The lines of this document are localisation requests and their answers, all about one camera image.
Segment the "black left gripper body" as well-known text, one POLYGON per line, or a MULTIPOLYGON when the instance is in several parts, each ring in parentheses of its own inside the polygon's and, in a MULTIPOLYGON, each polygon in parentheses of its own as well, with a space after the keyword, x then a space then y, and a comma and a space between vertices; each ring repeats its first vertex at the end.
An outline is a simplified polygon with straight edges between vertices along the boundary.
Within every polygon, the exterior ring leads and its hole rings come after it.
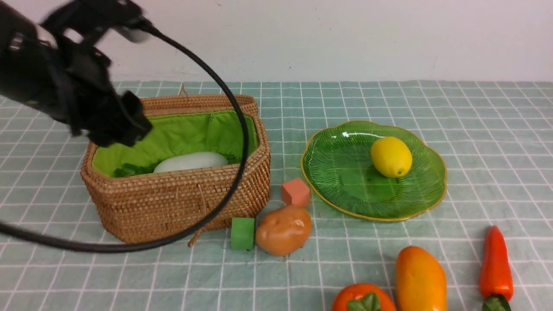
POLYGON ((109 77, 111 60, 96 47, 71 40, 58 48, 42 43, 41 56, 54 88, 41 111, 67 124, 73 136, 87 132, 99 147, 133 147, 151 132, 141 100, 130 91, 118 94, 109 77))

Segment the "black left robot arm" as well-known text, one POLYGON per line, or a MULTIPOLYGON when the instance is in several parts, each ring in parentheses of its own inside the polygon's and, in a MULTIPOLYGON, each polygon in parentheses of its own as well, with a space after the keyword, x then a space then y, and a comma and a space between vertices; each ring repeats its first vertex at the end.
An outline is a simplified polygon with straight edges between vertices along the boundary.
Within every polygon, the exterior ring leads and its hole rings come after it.
POLYGON ((145 21, 130 0, 71 0, 41 23, 1 2, 1 95, 67 125, 71 136, 133 147, 153 126, 136 95, 114 89, 112 62, 96 44, 111 29, 142 42, 145 21))

